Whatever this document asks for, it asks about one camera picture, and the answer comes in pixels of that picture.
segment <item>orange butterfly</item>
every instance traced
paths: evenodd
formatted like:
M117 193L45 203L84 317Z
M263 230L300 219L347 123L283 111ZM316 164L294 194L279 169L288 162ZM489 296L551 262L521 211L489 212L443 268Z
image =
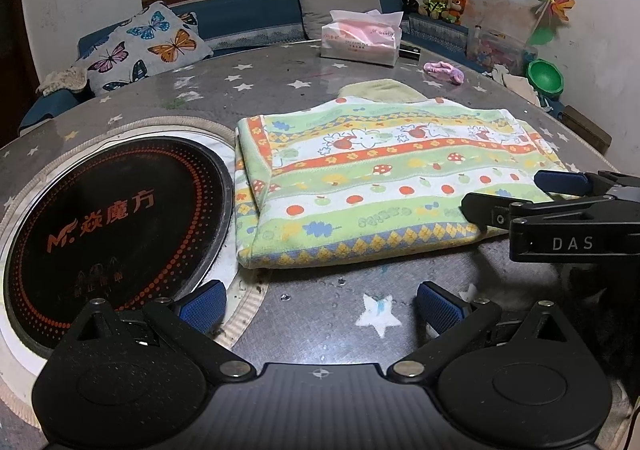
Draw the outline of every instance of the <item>orange butterfly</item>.
M160 46L151 46L147 48L151 53L160 55L163 62L175 62L178 60L178 53L184 55L183 50L195 50L197 47L196 41L189 38L189 34L183 29L178 30L175 34L175 39L171 40L168 44L160 44Z

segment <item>blue textured pad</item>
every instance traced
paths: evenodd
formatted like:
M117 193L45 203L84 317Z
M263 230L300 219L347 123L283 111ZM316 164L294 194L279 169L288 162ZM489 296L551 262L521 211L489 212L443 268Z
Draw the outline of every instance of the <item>blue textured pad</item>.
M544 192L568 195L587 195L593 185L583 173L559 172L557 170L539 170L533 182Z
M424 283L418 287L417 304L420 316L438 334L444 333L465 318L465 313L462 309L438 295Z
M225 316L226 289L218 282L180 309L180 319L201 333L206 333L212 325L218 324Z

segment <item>folded blanket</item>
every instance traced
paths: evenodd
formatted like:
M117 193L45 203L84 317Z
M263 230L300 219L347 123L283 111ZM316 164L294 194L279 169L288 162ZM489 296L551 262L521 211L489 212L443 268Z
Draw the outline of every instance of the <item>folded blanket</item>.
M338 265L472 243L504 231L481 234L468 223L459 209L466 193L549 201L533 175L565 170L508 111L444 98L340 96L243 119L237 134L236 242L247 268Z

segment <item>white pillow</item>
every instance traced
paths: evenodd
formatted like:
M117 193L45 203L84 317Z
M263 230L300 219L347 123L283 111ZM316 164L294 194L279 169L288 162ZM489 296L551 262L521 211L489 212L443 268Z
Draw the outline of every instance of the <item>white pillow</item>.
M380 0L300 0L302 23L309 39L321 39L322 27L331 22L331 10L382 11Z
M87 68L96 96L212 55L196 31L161 2L125 21L74 66Z

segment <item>toy in box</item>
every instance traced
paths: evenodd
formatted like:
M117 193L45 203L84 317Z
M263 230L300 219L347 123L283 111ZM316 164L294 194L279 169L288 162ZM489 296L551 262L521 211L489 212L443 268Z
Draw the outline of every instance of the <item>toy in box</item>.
M512 75L523 76L529 62L538 58L538 50L495 30L476 26L469 30L466 39L466 58L487 71L501 64Z

